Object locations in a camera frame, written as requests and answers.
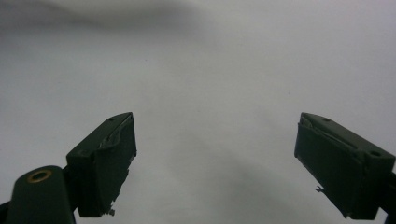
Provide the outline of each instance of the white background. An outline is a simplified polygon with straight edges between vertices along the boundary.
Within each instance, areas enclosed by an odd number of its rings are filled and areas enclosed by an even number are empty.
[[[301,112],[396,154],[396,2],[0,1],[0,202],[14,181],[133,111],[114,217],[78,223],[344,219],[293,157]]]

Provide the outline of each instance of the gray surface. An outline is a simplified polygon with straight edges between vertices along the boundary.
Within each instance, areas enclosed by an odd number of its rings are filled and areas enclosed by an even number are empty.
[[[344,220],[293,158],[300,113],[396,154],[394,1],[0,2],[0,201],[133,111],[116,215],[78,223]]]

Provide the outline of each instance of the screw hole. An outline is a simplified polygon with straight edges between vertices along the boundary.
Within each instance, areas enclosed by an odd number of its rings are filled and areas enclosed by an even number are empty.
[[[29,177],[27,177],[27,182],[31,184],[35,184],[47,179],[48,177],[50,177],[50,175],[52,175],[52,171],[40,170],[29,175]]]
[[[373,155],[373,156],[376,156],[376,157],[380,157],[381,156],[381,154],[379,154],[379,152],[376,152],[376,151],[371,151],[370,154]]]

